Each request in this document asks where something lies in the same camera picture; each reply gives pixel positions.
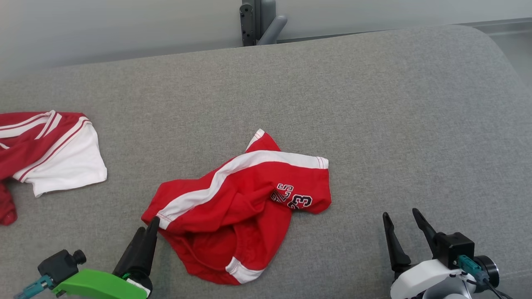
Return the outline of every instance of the red and white shirt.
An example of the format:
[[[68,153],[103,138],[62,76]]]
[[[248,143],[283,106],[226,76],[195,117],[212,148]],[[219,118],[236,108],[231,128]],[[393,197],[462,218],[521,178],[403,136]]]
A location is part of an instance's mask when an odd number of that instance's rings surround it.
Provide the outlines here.
[[[33,185],[39,197],[105,181],[107,168],[98,135],[82,113],[0,114],[0,224],[16,220],[11,194],[2,180],[13,177]]]
[[[160,233],[187,271],[218,284],[259,277],[282,243],[296,209],[314,214],[331,203],[329,162],[281,152],[263,130],[246,153],[200,179],[163,183],[142,220]]]

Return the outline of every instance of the white plastic part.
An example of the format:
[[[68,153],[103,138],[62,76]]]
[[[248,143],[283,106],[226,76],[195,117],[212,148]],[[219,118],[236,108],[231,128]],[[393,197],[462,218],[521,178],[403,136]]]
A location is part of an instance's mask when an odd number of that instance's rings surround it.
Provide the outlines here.
[[[450,270],[439,260],[421,262],[399,276],[392,284],[390,297],[392,299],[415,297],[424,290],[444,281],[449,277],[449,274],[459,275],[461,272],[461,269]]]

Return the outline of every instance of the metal bracket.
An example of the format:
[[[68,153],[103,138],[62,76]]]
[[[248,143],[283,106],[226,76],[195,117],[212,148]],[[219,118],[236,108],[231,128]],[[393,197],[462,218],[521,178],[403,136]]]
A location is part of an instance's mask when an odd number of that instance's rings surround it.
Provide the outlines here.
[[[283,15],[276,15],[275,0],[242,0],[240,29],[242,45],[276,44],[287,22]]]

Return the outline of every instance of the gray table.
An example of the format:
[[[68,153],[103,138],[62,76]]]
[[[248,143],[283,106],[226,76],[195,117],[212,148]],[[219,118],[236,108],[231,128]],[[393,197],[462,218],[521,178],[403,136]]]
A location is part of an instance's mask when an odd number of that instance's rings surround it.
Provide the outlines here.
[[[381,215],[414,262],[430,258],[411,208],[460,231],[498,265],[501,290],[532,281],[532,102],[489,37],[468,27],[373,32],[40,71],[0,83],[0,113],[77,111],[99,134],[106,182],[33,198],[9,184],[19,219],[0,227],[10,297],[63,248],[111,271],[158,185],[242,153],[258,128],[282,150],[330,160],[332,206],[294,215],[256,281],[186,273],[160,240],[159,298],[386,298]],[[483,297],[493,298],[493,294]],[[52,298],[51,294],[40,298]]]

